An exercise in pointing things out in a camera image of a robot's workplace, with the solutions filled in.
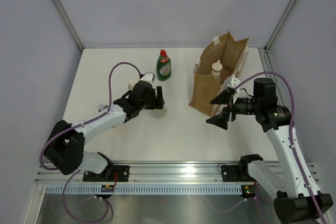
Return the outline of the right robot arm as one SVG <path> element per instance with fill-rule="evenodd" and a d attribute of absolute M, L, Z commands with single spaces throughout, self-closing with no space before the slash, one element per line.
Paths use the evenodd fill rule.
<path fill-rule="evenodd" d="M 211 104 L 223 105 L 221 113 L 206 122 L 226 130 L 237 115 L 253 115 L 270 140 L 283 177 L 273 172 L 258 154 L 242 156 L 236 166 L 221 166 L 222 179 L 238 176 L 255 181 L 273 200 L 282 223 L 321 219 L 333 206 L 330 194 L 321 192 L 302 155 L 289 109 L 278 104 L 276 84 L 269 78 L 254 80 L 253 96 L 240 98 L 240 80 L 228 77 Z"/>

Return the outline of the beige pump lotion bottle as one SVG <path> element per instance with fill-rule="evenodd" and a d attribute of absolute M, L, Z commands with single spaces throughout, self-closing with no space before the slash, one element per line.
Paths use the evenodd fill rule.
<path fill-rule="evenodd" d="M 223 65 L 221 64 L 220 60 L 212 64 L 212 76 L 218 83 L 220 83 L 220 75 L 221 75 L 222 69 L 223 69 Z"/>

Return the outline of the green bottle white cap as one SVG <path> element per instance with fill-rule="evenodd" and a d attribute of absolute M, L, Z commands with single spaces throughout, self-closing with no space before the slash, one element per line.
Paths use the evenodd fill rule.
<path fill-rule="evenodd" d="M 132 91 L 134 86 L 139 82 L 139 78 L 132 78 L 128 84 L 128 90 Z"/>
<path fill-rule="evenodd" d="M 167 114 L 167 108 L 164 106 L 162 109 L 155 109 L 151 112 L 154 118 L 162 118 Z"/>

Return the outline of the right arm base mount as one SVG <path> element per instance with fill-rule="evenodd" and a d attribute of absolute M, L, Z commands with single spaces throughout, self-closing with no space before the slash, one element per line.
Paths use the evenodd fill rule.
<path fill-rule="evenodd" d="M 220 165 L 221 175 L 223 182 L 254 182 L 255 180 L 251 177 L 243 175 L 239 169 L 238 165 Z"/>

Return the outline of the green dish soap bottle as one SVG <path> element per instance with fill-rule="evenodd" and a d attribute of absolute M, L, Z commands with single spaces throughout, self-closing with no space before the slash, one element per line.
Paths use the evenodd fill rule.
<path fill-rule="evenodd" d="M 156 73 L 159 81 L 165 81 L 171 77 L 171 59 L 164 49 L 160 50 L 160 55 L 156 64 Z"/>

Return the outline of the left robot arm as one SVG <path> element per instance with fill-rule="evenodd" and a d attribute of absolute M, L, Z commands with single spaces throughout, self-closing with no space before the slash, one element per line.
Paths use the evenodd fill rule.
<path fill-rule="evenodd" d="M 142 110 L 161 110 L 163 107 L 162 87 L 154 88 L 149 82 L 140 80 L 132 90 L 94 117 L 78 123 L 57 122 L 40 158 L 47 158 L 54 169 L 64 175 L 82 170 L 94 173 L 103 182 L 108 181 L 114 172 L 113 161 L 100 152 L 86 152 L 85 145 L 105 131 L 137 117 Z"/>

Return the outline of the brown canvas bag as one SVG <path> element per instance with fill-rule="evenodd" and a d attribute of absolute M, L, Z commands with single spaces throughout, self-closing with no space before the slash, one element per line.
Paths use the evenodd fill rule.
<path fill-rule="evenodd" d="M 219 111 L 220 106 L 212 105 L 210 101 L 223 91 L 226 78 L 239 76 L 248 42 L 248 37 L 235 40 L 230 32 L 213 38 L 194 65 L 190 107 L 208 116 L 214 116 Z M 218 60 L 223 65 L 220 83 L 212 76 L 212 64 Z"/>

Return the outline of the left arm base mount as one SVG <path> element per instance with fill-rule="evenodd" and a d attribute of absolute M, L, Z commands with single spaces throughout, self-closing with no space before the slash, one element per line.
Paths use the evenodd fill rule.
<path fill-rule="evenodd" d="M 100 174 L 85 171 L 82 180 L 84 182 L 128 182 L 129 181 L 128 165 L 113 165 L 108 167 Z"/>

